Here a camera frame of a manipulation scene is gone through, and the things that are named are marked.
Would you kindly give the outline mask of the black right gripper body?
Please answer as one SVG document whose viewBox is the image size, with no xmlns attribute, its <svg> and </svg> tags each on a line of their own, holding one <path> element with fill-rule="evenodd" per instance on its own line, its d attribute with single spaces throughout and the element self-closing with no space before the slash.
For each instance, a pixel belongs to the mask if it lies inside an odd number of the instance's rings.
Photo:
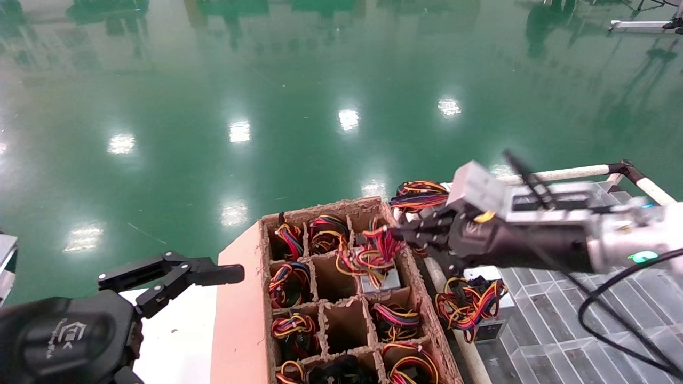
<svg viewBox="0 0 683 384">
<path fill-rule="evenodd" d="M 552 258 L 570 273 L 591 273 L 587 230 L 581 225 L 514 225 L 491 219 L 476 223 L 467 214 L 449 211 L 448 266 L 466 268 L 534 268 L 559 271 L 539 257 Z"/>
</svg>

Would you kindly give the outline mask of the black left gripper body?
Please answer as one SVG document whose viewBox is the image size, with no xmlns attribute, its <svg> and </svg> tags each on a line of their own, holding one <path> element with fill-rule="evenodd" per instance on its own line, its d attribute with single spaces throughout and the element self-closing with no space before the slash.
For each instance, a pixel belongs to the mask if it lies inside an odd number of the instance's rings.
<svg viewBox="0 0 683 384">
<path fill-rule="evenodd" d="M 135 306 L 111 290 L 5 306 L 1 382 L 141 383 L 141 330 Z"/>
</svg>

